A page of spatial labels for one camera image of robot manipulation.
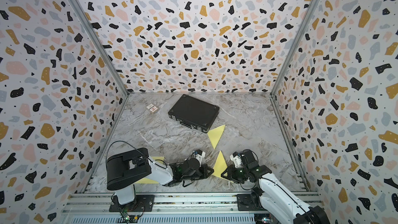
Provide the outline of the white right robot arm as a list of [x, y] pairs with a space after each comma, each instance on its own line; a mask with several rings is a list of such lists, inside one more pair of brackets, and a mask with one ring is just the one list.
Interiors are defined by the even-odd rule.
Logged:
[[250, 149], [230, 155], [232, 165], [221, 177], [243, 185], [254, 184], [249, 194], [237, 196], [240, 211], [268, 211], [281, 224], [329, 224], [325, 210], [310, 206], [285, 187], [265, 165], [260, 165], [257, 155]]

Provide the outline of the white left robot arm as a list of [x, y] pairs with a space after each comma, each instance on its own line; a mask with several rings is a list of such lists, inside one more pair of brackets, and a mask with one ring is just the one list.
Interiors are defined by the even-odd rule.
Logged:
[[146, 148], [134, 149], [109, 157], [106, 161], [107, 190], [113, 191], [118, 204], [135, 202], [134, 184], [148, 178], [165, 187], [209, 178], [214, 169], [204, 163], [205, 152], [196, 150], [183, 162], [161, 165]]

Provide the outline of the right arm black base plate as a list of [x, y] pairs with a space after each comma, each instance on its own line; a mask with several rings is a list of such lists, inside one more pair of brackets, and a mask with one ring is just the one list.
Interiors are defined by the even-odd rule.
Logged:
[[239, 211], [264, 211], [260, 200], [253, 194], [236, 195], [237, 207]]

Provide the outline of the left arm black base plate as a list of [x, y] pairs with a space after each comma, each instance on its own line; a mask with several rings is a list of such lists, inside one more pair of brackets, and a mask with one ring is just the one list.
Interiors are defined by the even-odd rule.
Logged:
[[111, 197], [109, 211], [116, 212], [151, 212], [155, 200], [155, 195], [136, 195], [135, 199], [127, 204], [120, 204], [118, 197]]

